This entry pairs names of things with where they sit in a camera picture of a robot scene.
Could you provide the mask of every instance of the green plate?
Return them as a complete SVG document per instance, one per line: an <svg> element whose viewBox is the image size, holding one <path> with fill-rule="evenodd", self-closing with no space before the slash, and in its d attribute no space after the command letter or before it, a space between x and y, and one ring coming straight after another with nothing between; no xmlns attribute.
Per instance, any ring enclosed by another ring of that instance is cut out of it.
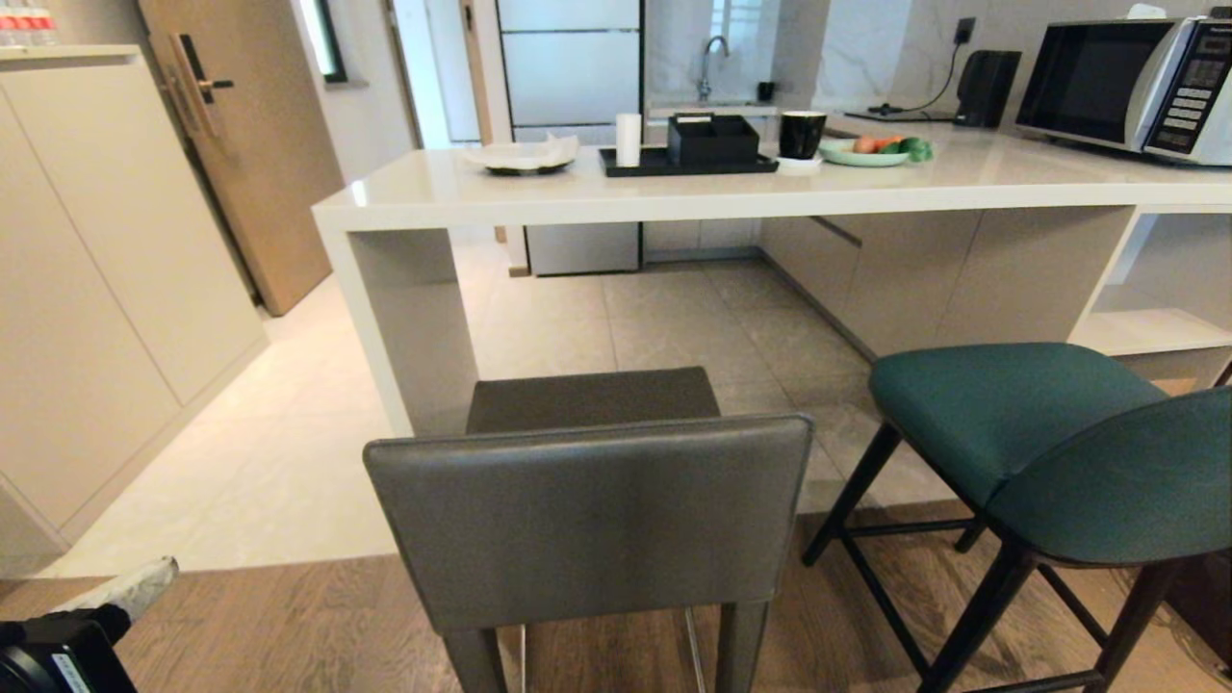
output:
<svg viewBox="0 0 1232 693"><path fill-rule="evenodd" d="M822 158L834 164L844 166L885 168L902 164L910 154L856 154L851 150L855 139L823 139L817 147L822 152Z"/></svg>

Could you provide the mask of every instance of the green bar stool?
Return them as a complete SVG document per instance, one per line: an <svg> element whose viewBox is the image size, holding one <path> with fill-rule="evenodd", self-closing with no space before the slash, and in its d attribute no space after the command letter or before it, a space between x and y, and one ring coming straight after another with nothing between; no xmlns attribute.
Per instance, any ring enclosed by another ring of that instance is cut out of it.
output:
<svg viewBox="0 0 1232 693"><path fill-rule="evenodd" d="M803 555L848 549L912 665L920 693L942 693L1036 570L1100 645L1094 668L989 688L1111 686L1181 560L1232 545L1232 388L1169 398L1112 359L1068 344L998 344L896 354L870 390L883 423ZM967 520L846 528L907 440L973 511ZM929 662L855 543L857 536L984 529L1002 540L940 654ZM1111 633L1052 566L1141 566Z"/></svg>

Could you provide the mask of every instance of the power cord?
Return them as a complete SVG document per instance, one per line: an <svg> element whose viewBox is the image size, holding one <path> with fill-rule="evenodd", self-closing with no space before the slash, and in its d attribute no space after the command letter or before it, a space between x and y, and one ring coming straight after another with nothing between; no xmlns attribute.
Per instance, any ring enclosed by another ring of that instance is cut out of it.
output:
<svg viewBox="0 0 1232 693"><path fill-rule="evenodd" d="M899 109L897 106L891 106L890 104L882 104L881 106L872 106L871 109L869 109L869 112L870 113L881 113L882 116L887 116L890 113L908 113L908 112L912 112L912 111L923 111L924 109L928 109L933 104L936 104L938 100L940 100L941 96L945 95L945 91L947 89L950 89L950 83L954 81L954 68L957 67L957 64L958 64L958 48L961 48L961 47L962 47L961 43L955 43L954 44L954 52L950 53L950 72L949 72L949 74L945 75L945 84L941 85L941 90L938 91L936 96L934 96L931 100L929 100L928 104L924 104L923 106L914 106L914 107L910 107L910 109Z"/></svg>

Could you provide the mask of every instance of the microwave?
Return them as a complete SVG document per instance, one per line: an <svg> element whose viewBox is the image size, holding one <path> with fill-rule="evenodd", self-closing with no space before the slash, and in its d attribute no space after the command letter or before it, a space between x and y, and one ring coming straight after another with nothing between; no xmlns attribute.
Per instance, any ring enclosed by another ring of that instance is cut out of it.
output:
<svg viewBox="0 0 1232 693"><path fill-rule="evenodd" d="M1232 165L1232 21L1048 25L1019 127L1051 137Z"/></svg>

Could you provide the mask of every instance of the wooden floor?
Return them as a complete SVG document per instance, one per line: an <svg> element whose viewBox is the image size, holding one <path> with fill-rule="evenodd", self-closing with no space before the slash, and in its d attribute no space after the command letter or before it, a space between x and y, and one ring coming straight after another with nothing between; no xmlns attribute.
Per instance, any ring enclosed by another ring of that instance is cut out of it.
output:
<svg viewBox="0 0 1232 693"><path fill-rule="evenodd" d="M896 513L894 519L936 514L933 508ZM819 519L798 523L756 691L914 691L919 679L841 547L832 546L811 570L797 560ZM997 540L986 536L962 556L950 547L954 539L955 533L940 533L861 540L930 655L997 549ZM1108 571L1063 575L1109 625L1125 598L1126 577ZM39 614L97 582L0 582L0 619ZM712 689L718 613L701 608L697 618ZM685 692L694 686L680 613L541 624L530 638L537 692ZM501 631L501 644L516 691L516 630ZM118 651L143 693L458 689L395 556L184 575ZM1094 657L1095 646L1035 576L956 691L1085 668ZM1164 609L1112 691L1226 692L1214 661L1189 628Z"/></svg>

